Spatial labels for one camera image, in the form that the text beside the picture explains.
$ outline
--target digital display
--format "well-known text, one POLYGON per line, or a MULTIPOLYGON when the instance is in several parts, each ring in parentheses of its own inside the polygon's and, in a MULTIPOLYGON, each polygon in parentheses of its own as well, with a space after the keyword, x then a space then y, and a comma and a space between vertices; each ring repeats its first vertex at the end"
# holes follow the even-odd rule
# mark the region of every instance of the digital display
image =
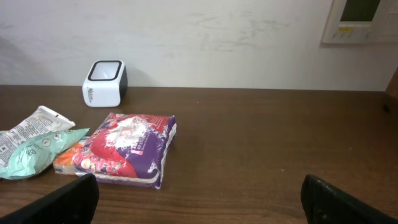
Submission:
POLYGON ((347 0, 341 22, 371 22, 380 0, 347 0))

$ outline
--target small white device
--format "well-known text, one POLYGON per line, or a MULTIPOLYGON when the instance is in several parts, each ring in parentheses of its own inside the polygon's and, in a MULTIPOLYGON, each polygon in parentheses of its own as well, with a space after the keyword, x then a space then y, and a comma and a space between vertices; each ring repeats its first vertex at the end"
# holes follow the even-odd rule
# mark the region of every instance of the small white device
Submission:
POLYGON ((95 62, 83 83, 82 90, 88 106, 118 106, 127 90, 126 65, 120 60, 95 62))
POLYGON ((322 42, 326 44, 367 44, 374 41, 396 42, 398 14, 391 9, 396 0, 334 0, 322 42))

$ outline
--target purple packaging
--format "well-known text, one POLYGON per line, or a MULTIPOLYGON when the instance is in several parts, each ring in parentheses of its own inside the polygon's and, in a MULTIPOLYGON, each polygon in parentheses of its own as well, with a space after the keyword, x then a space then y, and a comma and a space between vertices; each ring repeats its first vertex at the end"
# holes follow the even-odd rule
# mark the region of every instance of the purple packaging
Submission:
POLYGON ((159 189, 176 132, 174 116, 110 113, 73 156, 75 172, 92 173, 98 182, 159 189))

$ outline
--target wooden table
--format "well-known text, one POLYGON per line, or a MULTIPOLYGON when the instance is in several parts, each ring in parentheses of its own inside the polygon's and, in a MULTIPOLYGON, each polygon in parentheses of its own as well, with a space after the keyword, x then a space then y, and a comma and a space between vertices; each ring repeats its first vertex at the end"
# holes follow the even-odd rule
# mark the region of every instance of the wooden table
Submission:
MULTIPOLYGON (((81 87, 0 86, 0 129, 39 105, 90 127, 109 112, 175 115, 161 190, 99 184, 93 223, 306 223, 300 188, 315 174, 398 218, 398 119, 381 92, 129 88, 89 108, 81 87)), ((0 216, 71 182, 0 180, 0 216)))

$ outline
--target food wrapper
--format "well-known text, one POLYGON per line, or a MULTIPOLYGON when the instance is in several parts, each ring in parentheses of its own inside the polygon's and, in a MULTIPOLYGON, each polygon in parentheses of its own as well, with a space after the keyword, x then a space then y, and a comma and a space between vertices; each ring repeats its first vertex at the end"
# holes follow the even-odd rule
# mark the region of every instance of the food wrapper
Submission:
POLYGON ((86 136, 82 137, 78 143, 67 149, 54 160, 52 165, 56 173, 75 175, 75 166, 73 165, 72 157, 86 144, 89 138, 86 136))
POLYGON ((111 113, 73 156, 76 174, 159 189, 176 132, 174 116, 111 113))
POLYGON ((23 179, 42 172, 55 156, 73 146, 88 132, 88 128, 57 131, 32 137, 11 154, 8 165, 0 167, 0 177, 23 179))
POLYGON ((75 123, 45 106, 39 106, 33 114, 17 126, 0 135, 0 166, 8 166, 11 154, 28 139, 54 131, 64 131, 75 123))

